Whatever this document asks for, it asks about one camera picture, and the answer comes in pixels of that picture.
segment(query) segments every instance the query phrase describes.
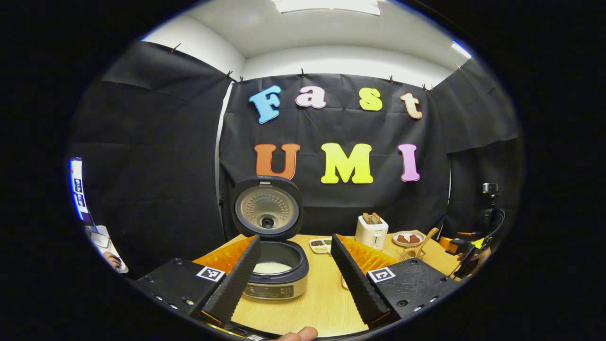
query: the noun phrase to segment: finger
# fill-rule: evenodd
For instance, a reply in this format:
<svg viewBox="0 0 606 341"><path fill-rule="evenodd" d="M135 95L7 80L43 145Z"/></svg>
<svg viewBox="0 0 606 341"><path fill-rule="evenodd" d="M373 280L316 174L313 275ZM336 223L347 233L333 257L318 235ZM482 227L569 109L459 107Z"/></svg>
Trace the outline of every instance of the finger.
<svg viewBox="0 0 606 341"><path fill-rule="evenodd" d="M301 336L301 341L311 341L318 337L318 330L314 327L305 327L297 334Z"/></svg>
<svg viewBox="0 0 606 341"><path fill-rule="evenodd" d="M302 341L301 336L295 333L286 333L274 341Z"/></svg>

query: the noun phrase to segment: wooden ladle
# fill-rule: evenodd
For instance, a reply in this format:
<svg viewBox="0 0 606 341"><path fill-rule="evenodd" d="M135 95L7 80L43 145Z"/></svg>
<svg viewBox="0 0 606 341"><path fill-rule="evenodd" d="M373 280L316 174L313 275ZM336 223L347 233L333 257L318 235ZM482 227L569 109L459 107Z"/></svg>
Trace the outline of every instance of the wooden ladle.
<svg viewBox="0 0 606 341"><path fill-rule="evenodd" d="M409 257L416 257L418 258L421 254L421 249L423 249L423 246L425 246L425 243L429 241L429 239L431 239L433 237L433 235L435 235L436 233L438 233L438 231L440 231L438 228L433 228L431 229L431 231L429 231L429 233L425 236L425 239L423 239L423 242L421 244L419 244L416 248L412 249L412 250L407 250L406 254Z"/></svg>

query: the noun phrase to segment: toaster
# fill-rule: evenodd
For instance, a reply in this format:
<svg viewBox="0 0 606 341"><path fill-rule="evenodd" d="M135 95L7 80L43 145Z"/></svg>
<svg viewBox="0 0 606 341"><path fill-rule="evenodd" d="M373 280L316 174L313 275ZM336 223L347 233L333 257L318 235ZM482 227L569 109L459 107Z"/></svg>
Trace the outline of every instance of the toaster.
<svg viewBox="0 0 606 341"><path fill-rule="evenodd" d="M389 226L382 219L378 224L368 224L363 216L358 217L356 228L356 241L378 251L383 250L387 239L387 228Z"/></svg>

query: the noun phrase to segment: ceiling light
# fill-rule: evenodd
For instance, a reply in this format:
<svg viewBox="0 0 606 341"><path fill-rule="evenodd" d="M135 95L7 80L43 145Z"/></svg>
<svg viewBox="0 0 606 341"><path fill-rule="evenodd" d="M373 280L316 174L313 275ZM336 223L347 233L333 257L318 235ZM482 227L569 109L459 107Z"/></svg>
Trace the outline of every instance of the ceiling light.
<svg viewBox="0 0 606 341"><path fill-rule="evenodd" d="M272 0L280 13L302 10L349 10L379 15L377 0Z"/></svg>
<svg viewBox="0 0 606 341"><path fill-rule="evenodd" d="M453 41L452 48L457 50L457 52L459 52L461 55L464 55L467 58L471 58L471 55L467 51L465 51L465 49L463 49L461 45L459 45L456 41Z"/></svg>

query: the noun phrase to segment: ceiling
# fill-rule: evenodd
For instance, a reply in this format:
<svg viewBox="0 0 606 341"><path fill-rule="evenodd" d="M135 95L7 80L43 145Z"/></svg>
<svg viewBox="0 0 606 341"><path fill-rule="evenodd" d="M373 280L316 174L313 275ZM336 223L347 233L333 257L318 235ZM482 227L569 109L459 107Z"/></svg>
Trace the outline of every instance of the ceiling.
<svg viewBox="0 0 606 341"><path fill-rule="evenodd" d="M213 0L183 13L228 41L245 58L308 46L361 46L415 56L449 70L467 58L437 24L395 2L380 16L346 10L280 14L271 0Z"/></svg>

